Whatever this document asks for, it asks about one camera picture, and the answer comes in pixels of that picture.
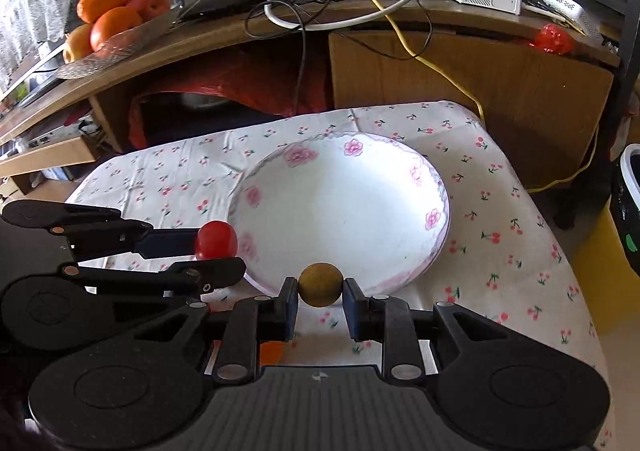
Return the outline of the bright red tomato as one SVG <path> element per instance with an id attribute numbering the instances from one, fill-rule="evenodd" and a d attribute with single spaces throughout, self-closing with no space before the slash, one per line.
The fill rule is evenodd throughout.
<path id="1" fill-rule="evenodd" d="M 225 259 L 238 254 L 238 237 L 234 229 L 221 220 L 213 220 L 198 229 L 195 256 L 199 260 Z"/>

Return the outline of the white floral plate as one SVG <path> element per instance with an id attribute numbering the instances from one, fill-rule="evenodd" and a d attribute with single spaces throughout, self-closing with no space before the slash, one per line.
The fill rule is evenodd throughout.
<path id="1" fill-rule="evenodd" d="M 450 204 L 418 151 L 380 135 L 338 133 L 263 158 L 234 190 L 228 222 L 245 278 L 262 293 L 277 293 L 312 263 L 330 263 L 367 295 L 390 294 L 442 252 Z"/>

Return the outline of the yellow apple in bowl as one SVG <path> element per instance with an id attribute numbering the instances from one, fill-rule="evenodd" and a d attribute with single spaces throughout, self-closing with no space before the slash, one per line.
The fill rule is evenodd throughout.
<path id="1" fill-rule="evenodd" d="M 66 64 L 84 59 L 93 53 L 90 38 L 91 24 L 82 24 L 66 35 L 63 48 L 63 60 Z"/>

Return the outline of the glass fruit bowl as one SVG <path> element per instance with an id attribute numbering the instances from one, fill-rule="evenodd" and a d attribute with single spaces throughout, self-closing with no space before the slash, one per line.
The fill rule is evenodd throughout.
<path id="1" fill-rule="evenodd" d="M 182 7 L 176 5 L 159 17 L 112 36 L 97 52 L 58 67 L 54 76 L 60 80 L 78 80 L 132 57 L 167 34 L 181 11 Z"/>

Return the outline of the orange in bowl front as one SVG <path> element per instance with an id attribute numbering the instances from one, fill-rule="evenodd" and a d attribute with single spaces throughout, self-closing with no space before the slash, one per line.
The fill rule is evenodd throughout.
<path id="1" fill-rule="evenodd" d="M 140 26 L 142 18 L 134 8 L 120 6 L 107 11 L 93 25 L 90 44 L 97 52 L 114 35 Z"/>

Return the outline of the red bag under desk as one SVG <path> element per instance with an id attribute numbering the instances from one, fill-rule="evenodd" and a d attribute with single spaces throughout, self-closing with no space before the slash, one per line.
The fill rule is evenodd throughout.
<path id="1" fill-rule="evenodd" d="M 326 45 L 274 41 L 206 52 L 131 81 L 128 139 L 140 150 L 332 108 Z"/>

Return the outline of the red apple in bowl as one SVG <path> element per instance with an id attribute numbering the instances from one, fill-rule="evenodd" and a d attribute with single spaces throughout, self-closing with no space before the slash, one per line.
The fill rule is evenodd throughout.
<path id="1" fill-rule="evenodd" d="M 171 0 L 129 0 L 127 8 L 134 10 L 142 22 L 149 22 L 171 10 Z"/>

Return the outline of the black bag trash bin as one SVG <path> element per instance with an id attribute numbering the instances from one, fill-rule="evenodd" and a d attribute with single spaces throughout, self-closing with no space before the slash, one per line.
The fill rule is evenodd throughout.
<path id="1" fill-rule="evenodd" d="M 640 145 L 630 144 L 613 162 L 610 213 L 626 260 L 639 273 L 640 255 Z"/>

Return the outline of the wooden curved desk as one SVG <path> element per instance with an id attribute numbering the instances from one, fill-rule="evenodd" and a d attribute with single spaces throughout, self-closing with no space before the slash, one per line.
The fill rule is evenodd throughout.
<path id="1" fill-rule="evenodd" d="M 575 35 L 569 54 L 530 43 L 544 26 L 429 0 L 402 8 L 393 24 L 347 32 L 278 35 L 265 18 L 234 16 L 178 26 L 140 54 L 88 78 L 66 81 L 30 107 L 11 111 L 1 137 L 11 140 L 48 116 L 86 101 L 118 151 L 132 148 L 128 111 L 135 78 L 188 58 L 245 44 L 326 45 L 331 109 L 446 99 L 484 116 L 489 133 L 531 186 L 570 176 L 582 164 L 614 85 L 620 58 Z"/>

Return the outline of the red plastic bag on desk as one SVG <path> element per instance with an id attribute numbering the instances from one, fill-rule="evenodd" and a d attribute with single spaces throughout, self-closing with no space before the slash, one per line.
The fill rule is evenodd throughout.
<path id="1" fill-rule="evenodd" d="M 575 48 L 574 38 L 554 23 L 543 26 L 530 44 L 543 52 L 559 56 L 569 54 Z"/>

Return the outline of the white small device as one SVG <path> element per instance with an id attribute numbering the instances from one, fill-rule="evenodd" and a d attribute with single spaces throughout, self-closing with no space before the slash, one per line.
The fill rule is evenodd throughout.
<path id="1" fill-rule="evenodd" d="M 602 35 L 598 30 L 597 23 L 594 22 L 585 11 L 574 0 L 542 0 L 556 14 L 564 17 L 574 26 L 582 31 L 582 34 L 596 40 L 602 41 Z"/>

